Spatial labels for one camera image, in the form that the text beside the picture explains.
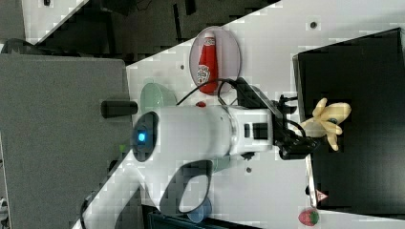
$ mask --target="black monitor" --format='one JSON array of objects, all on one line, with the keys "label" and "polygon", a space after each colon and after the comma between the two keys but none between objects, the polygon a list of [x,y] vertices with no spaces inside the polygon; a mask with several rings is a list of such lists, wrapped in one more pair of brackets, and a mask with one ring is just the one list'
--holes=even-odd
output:
[{"label": "black monitor", "polygon": [[317,102],[347,102],[339,151],[313,153],[318,209],[405,219],[405,67],[401,29],[294,56],[302,121]]}]

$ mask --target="light green bowl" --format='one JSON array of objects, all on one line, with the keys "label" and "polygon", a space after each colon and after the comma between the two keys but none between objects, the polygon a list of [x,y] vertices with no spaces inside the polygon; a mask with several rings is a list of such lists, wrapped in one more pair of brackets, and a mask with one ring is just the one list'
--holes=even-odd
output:
[{"label": "light green bowl", "polygon": [[140,93],[140,109],[148,113],[159,107],[176,106],[175,94],[161,84],[147,83]]}]

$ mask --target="ketchup bottle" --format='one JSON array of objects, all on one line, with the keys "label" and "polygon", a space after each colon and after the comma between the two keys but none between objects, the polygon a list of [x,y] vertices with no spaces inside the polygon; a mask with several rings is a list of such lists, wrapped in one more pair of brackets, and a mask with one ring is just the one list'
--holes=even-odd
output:
[{"label": "ketchup bottle", "polygon": [[[197,71],[197,82],[201,85],[204,82],[218,78],[217,52],[215,46],[215,34],[209,31],[205,34],[200,57],[199,69]],[[218,88],[218,82],[209,83],[200,87],[200,92],[213,94]]]}]

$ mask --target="warning label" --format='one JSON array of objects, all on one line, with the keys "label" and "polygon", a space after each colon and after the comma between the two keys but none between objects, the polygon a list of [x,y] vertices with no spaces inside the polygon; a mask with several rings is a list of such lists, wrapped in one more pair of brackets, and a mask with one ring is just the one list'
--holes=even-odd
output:
[{"label": "warning label", "polygon": [[316,190],[316,198],[318,199],[318,202],[324,200],[325,198],[327,198],[328,196],[326,196],[324,193]]}]

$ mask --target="white table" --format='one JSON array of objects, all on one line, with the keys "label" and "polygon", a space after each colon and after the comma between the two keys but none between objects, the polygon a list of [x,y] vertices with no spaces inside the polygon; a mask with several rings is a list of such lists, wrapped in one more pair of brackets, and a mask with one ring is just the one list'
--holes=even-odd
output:
[{"label": "white table", "polygon": [[[318,24],[314,30],[309,27],[312,21]],[[396,27],[405,28],[403,0],[285,0],[224,26],[240,45],[240,76],[258,86],[269,99],[296,91],[291,59],[298,52]],[[127,67],[131,98],[139,101],[143,80],[148,77],[173,90],[177,99],[191,91],[195,87],[188,69],[192,43],[187,41]],[[226,97],[232,100],[235,94]],[[218,104],[216,98],[201,93],[184,104],[200,100]],[[259,154],[250,161],[233,159],[231,168],[213,177],[209,194],[212,218],[262,228],[305,228],[298,220],[299,213],[309,207],[304,192],[305,161],[283,161],[275,152]],[[246,167],[252,169],[250,174]],[[147,198],[143,203],[150,204]],[[405,227],[405,221],[393,219],[328,211],[320,214],[314,228]]]},{"label": "white table", "polygon": [[88,1],[51,0],[46,7],[43,0],[22,0],[26,40],[32,44],[43,41]]}]

